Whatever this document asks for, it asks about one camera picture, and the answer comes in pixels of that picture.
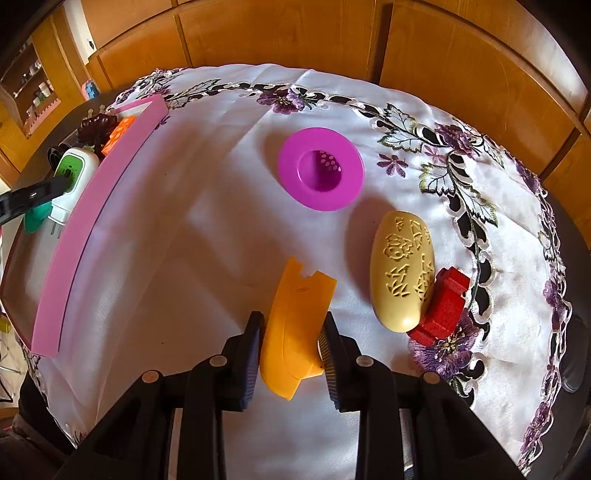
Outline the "white green plug device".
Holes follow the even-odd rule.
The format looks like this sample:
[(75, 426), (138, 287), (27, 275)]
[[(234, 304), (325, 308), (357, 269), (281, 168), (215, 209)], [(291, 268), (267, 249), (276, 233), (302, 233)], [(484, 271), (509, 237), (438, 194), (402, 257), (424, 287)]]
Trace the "white green plug device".
[(98, 156), (86, 147), (69, 148), (61, 157), (55, 177), (64, 177), (67, 188), (51, 201), (48, 219), (53, 222), (51, 234), (59, 237), (74, 207), (99, 166)]

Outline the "blue pink small object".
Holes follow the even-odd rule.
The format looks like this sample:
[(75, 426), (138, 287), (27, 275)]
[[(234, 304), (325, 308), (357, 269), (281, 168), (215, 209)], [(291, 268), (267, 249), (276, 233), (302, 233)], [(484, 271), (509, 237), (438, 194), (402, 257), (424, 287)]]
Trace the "blue pink small object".
[(84, 82), (84, 84), (81, 86), (81, 92), (86, 101), (95, 99), (100, 95), (100, 91), (92, 79)]

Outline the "orange toy block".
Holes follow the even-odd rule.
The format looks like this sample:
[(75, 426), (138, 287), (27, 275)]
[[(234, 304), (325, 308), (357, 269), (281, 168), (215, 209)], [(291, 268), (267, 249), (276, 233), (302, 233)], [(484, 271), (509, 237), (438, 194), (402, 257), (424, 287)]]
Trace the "orange toy block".
[(135, 122), (136, 116), (124, 117), (110, 133), (108, 141), (103, 146), (101, 153), (103, 156), (107, 156), (114, 146), (117, 144), (119, 139), (126, 133), (130, 126)]

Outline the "pink cardboard box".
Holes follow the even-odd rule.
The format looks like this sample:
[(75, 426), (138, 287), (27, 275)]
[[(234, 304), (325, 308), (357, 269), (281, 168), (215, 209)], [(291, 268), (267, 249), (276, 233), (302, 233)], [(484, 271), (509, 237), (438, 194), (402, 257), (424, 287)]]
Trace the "pink cardboard box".
[(19, 226), (1, 282), (1, 303), (20, 340), (36, 355), (57, 356), (66, 307), (92, 229), (122, 174), (168, 107), (155, 94), (114, 110), (134, 122), (117, 140), (72, 206), (61, 204), (57, 219), (39, 230)]

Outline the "wooden cabinet wall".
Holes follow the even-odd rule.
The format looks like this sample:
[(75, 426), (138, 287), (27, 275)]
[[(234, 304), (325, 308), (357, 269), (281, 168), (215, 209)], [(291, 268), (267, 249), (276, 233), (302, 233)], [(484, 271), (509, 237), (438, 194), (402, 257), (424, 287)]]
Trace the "wooden cabinet wall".
[(5, 1), (1, 51), (31, 42), (57, 89), (52, 123), (157, 68), (276, 63), (403, 90), (508, 147), (590, 231), (590, 83), (519, 1), (86, 1), (83, 61), (59, 1)]

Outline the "magenta plastic sink strainer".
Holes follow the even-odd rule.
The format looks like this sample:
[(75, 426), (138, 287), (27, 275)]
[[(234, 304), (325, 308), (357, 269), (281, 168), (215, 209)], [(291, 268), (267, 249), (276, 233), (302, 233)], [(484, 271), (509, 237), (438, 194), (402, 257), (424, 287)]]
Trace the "magenta plastic sink strainer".
[(341, 133), (322, 127), (295, 132), (277, 158), (280, 184), (287, 194), (317, 211), (338, 211), (363, 189), (365, 167), (356, 146)]

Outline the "wooden shelf unit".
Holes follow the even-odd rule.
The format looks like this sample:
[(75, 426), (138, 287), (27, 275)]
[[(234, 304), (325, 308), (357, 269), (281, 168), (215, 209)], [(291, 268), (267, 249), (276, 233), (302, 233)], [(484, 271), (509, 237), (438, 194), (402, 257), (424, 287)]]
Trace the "wooden shelf unit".
[(53, 27), (45, 21), (1, 67), (2, 143), (40, 139), (58, 123), (63, 102), (51, 63), (59, 57)]

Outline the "white embroidered floral tablecloth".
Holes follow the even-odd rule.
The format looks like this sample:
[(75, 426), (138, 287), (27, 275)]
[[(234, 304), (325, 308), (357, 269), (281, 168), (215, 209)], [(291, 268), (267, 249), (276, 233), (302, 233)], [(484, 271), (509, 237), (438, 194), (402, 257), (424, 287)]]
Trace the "white embroidered floral tablecloth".
[[(524, 473), (549, 447), (571, 306), (553, 209), (504, 147), (403, 92), (314, 70), (157, 70), (115, 99), (160, 94), (168, 113), (89, 236), (62, 342), (33, 378), (78, 445), (144, 371), (191, 368), (269, 311), (287, 260), (337, 281), (343, 334), (393, 369), (435, 371)], [(291, 198), (276, 173), (290, 134), (324, 127), (363, 159), (360, 196), (335, 212)], [(388, 331), (370, 305), (374, 234), (419, 216), (437, 268), (471, 281), (459, 330), (433, 348)]]

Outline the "red wooden block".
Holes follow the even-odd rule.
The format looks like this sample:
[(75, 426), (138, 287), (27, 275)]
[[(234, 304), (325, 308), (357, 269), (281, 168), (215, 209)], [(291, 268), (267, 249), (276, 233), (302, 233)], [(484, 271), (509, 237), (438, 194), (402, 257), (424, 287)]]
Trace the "red wooden block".
[(443, 268), (436, 275), (433, 295), (419, 325), (409, 337), (427, 347), (449, 337), (459, 324), (470, 279), (455, 267)]

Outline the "green plastic block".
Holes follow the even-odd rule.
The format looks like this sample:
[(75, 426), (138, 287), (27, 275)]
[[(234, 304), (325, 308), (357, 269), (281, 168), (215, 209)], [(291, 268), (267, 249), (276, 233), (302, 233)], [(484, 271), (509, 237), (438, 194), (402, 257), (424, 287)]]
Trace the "green plastic block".
[(51, 211), (51, 202), (44, 203), (27, 211), (23, 220), (24, 230), (28, 234), (33, 234), (38, 231), (41, 228), (43, 222), (48, 218)]

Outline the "orange plastic scraper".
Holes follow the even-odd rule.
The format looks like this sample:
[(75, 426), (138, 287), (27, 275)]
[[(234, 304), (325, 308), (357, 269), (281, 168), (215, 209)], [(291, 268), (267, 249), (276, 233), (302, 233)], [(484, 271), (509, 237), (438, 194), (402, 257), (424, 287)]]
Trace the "orange plastic scraper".
[(329, 312), (337, 280), (317, 271), (301, 275), (304, 265), (287, 260), (264, 328), (259, 370), (271, 392), (290, 401), (301, 382), (321, 376), (324, 364), (318, 336)]

